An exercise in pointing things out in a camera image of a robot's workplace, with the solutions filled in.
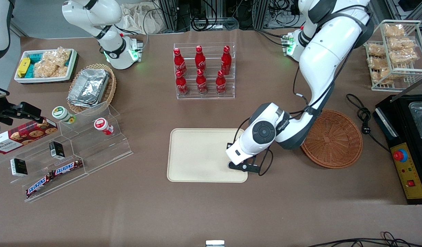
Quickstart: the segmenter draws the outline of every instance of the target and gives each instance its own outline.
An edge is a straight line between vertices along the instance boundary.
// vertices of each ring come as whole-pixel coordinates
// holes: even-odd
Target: white cloth
[[[123,3],[121,10],[123,11],[122,29],[129,31],[139,31],[140,33],[159,33],[165,30],[164,21],[162,20],[162,11],[160,9],[148,11],[157,8],[152,2],[142,3]]]

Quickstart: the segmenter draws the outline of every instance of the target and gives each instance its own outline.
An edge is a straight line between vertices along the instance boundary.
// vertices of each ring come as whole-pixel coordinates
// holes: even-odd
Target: cookie box
[[[57,124],[46,117],[43,123],[29,121],[0,134],[0,153],[9,153],[56,131]]]
[[[39,54],[44,53],[45,51],[52,51],[52,50],[26,50],[23,52],[22,57],[20,58],[20,62],[24,58],[28,58],[31,54]],[[68,64],[68,71],[66,72],[66,75],[64,77],[45,77],[45,78],[20,78],[16,73],[14,74],[14,80],[21,84],[45,84],[45,83],[61,83],[61,82],[70,82],[70,78],[72,76],[72,73],[74,71],[76,60],[77,60],[77,52],[74,49],[68,49],[71,50],[71,55],[69,59]]]

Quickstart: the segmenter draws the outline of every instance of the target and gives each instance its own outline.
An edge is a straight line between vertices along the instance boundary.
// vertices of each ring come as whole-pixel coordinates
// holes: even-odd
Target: red coca-cola bottle
[[[181,96],[186,96],[189,93],[188,86],[186,85],[186,80],[183,77],[182,71],[176,71],[176,86],[178,86],[178,91]]]
[[[197,78],[195,79],[197,83],[198,93],[200,95],[205,95],[208,93],[208,87],[206,86],[206,78],[203,76],[203,70],[197,69]]]
[[[185,59],[181,55],[181,50],[179,50],[179,48],[174,49],[174,65],[176,66],[176,70],[186,73]]]
[[[203,55],[202,47],[200,45],[195,47],[195,67],[197,69],[203,70],[203,72],[206,72],[206,58],[205,55]]]
[[[223,71],[219,70],[217,74],[217,79],[215,80],[217,87],[217,95],[222,96],[226,94],[226,79],[223,76]]]
[[[225,75],[229,75],[229,72],[231,71],[232,57],[229,54],[229,51],[229,46],[225,45],[225,47],[223,47],[223,55],[221,57],[221,70],[223,70]]]

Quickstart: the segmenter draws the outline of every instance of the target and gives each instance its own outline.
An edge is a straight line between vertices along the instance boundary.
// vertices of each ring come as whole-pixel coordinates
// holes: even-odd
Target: round wicker basket
[[[113,95],[115,94],[115,89],[117,88],[117,79],[115,78],[115,75],[114,75],[112,69],[109,68],[109,66],[107,66],[107,65],[98,64],[98,63],[86,66],[85,69],[104,69],[107,72],[109,72],[109,81],[108,81],[108,84],[106,86],[106,90],[104,91],[103,99],[101,100],[101,102],[107,101],[107,103],[109,105],[113,100]],[[83,69],[80,70],[77,75],[75,75],[74,79],[72,80],[69,91],[72,90],[72,87],[74,86],[76,79],[78,78],[78,76],[80,75],[80,73],[82,71],[83,71]],[[88,107],[83,107],[83,106],[72,105],[69,101],[68,101],[68,106],[76,114],[80,113],[80,112],[82,112],[82,111],[84,111],[88,108]]]
[[[316,164],[344,168],[358,160],[363,139],[355,123],[338,111],[324,109],[316,119],[302,150]]]

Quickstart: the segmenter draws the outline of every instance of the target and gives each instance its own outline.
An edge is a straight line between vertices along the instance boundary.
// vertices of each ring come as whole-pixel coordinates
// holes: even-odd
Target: brown table
[[[172,71],[173,43],[236,41],[236,98],[178,101]],[[71,47],[77,69],[106,63],[94,38],[22,38],[21,50]],[[360,126],[353,93],[374,110],[389,93],[371,91],[363,48],[356,49],[326,108]],[[275,161],[264,177],[245,183],[172,183],[167,179],[170,132],[174,128],[237,128],[265,102],[286,111],[303,107],[292,94],[297,63],[253,31],[188,32],[150,37],[142,62],[118,71],[112,105],[134,155],[34,203],[24,203],[0,167],[0,246],[227,246],[303,247],[337,239],[397,238],[422,244],[422,205],[407,206],[390,155],[369,136],[351,167],[324,169],[301,150],[272,145]],[[69,83],[10,83],[9,100],[27,101],[46,117],[67,105]],[[303,77],[297,91],[310,96]],[[24,122],[15,121],[15,125]],[[374,136],[384,143],[371,121]]]

